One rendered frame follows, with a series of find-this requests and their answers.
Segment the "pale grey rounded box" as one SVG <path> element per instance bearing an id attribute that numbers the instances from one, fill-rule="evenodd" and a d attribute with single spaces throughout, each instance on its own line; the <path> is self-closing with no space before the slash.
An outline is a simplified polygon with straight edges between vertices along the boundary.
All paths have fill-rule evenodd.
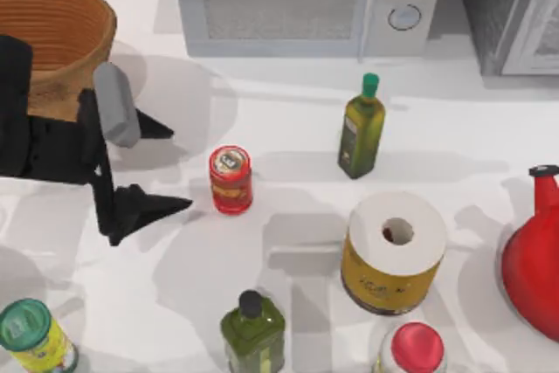
<path id="1" fill-rule="evenodd" d="M 131 149 L 141 129 L 128 76 L 115 64 L 103 62 L 93 72 L 93 87 L 104 138 Z"/>

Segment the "red can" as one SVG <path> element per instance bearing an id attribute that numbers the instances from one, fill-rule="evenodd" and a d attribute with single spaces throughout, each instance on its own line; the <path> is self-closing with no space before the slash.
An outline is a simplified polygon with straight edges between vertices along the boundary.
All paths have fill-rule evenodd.
<path id="1" fill-rule="evenodd" d="M 237 145 L 215 149 L 209 158 L 210 189 L 218 211 L 228 215 L 245 212 L 252 204 L 252 163 Z"/>

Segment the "brown woven basket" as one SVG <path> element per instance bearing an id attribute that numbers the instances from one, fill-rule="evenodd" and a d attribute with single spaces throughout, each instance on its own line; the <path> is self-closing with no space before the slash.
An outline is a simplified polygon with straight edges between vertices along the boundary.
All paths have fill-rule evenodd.
<path id="1" fill-rule="evenodd" d="M 28 114 L 75 121 L 79 94 L 108 60 L 116 26 L 105 0 L 0 0 L 0 34 L 33 50 Z"/>

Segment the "green bottle with black cap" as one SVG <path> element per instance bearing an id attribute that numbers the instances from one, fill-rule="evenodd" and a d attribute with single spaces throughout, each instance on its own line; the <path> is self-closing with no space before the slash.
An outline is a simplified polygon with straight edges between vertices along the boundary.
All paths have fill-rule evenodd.
<path id="1" fill-rule="evenodd" d="M 231 373 L 279 373 L 285 363 L 286 321 L 274 302 L 245 290 L 220 322 Z"/>

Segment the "yellow can with green lid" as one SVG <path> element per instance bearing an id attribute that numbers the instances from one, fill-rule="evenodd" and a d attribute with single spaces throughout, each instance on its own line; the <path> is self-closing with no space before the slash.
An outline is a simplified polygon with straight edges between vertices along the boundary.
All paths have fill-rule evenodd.
<path id="1" fill-rule="evenodd" d="M 0 312 L 0 346 L 27 373 L 73 373 L 79 351 L 41 301 L 16 300 Z"/>

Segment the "microwave oven door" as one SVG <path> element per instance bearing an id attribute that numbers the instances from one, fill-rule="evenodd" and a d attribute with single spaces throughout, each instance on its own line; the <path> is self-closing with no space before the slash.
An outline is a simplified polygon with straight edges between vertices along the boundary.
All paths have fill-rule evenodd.
<path id="1" fill-rule="evenodd" d="M 354 57 L 365 0 L 178 0 L 192 57 Z"/>

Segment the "paper roll in yellow wrap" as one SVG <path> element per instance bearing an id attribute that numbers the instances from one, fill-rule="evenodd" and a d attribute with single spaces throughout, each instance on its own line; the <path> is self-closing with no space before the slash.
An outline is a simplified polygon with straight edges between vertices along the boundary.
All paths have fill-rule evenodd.
<path id="1" fill-rule="evenodd" d="M 409 312 L 427 295 L 446 242 L 443 218 L 422 197 L 403 191 L 376 193 L 349 216 L 342 284 L 370 312 Z"/>

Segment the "microwave knob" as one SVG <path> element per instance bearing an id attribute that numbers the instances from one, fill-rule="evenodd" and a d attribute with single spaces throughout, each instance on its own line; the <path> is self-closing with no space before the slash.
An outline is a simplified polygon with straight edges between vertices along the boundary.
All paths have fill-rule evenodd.
<path id="1" fill-rule="evenodd" d="M 409 31 L 419 25 L 422 20 L 421 10 L 413 4 L 405 4 L 391 10 L 388 24 L 395 31 Z"/>

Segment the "pale microwave oven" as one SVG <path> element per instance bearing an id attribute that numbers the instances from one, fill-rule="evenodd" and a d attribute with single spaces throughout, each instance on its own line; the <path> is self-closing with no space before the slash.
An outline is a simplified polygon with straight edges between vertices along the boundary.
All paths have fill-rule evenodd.
<path id="1" fill-rule="evenodd" d="M 437 0 L 374 0 L 368 44 L 364 59 L 377 57 L 410 57 L 420 54 L 427 41 Z M 395 31 L 388 24 L 392 9 L 405 4 L 416 5 L 422 20 L 409 31 Z M 329 57 L 262 57 L 262 58 L 329 58 Z"/>

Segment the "jar with red lid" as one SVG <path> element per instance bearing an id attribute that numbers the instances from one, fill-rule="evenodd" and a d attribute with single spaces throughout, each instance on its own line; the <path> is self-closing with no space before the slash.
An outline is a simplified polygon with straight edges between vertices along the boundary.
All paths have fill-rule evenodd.
<path id="1" fill-rule="evenodd" d="M 446 373 L 445 344 L 428 324 L 411 321 L 382 339 L 372 373 Z"/>

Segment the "red jug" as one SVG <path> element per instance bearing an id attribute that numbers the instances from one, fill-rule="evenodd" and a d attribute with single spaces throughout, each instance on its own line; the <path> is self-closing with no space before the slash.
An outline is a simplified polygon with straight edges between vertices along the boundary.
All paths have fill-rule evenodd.
<path id="1" fill-rule="evenodd" d="M 558 165 L 538 165 L 534 215 L 506 243 L 501 276 L 516 311 L 535 329 L 559 342 Z"/>

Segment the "grey cabinet door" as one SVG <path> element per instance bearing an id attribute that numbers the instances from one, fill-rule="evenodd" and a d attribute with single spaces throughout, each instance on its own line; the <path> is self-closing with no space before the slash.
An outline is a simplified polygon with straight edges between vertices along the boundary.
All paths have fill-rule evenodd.
<path id="1" fill-rule="evenodd" d="M 559 75 L 559 0 L 516 0 L 504 75 Z"/>

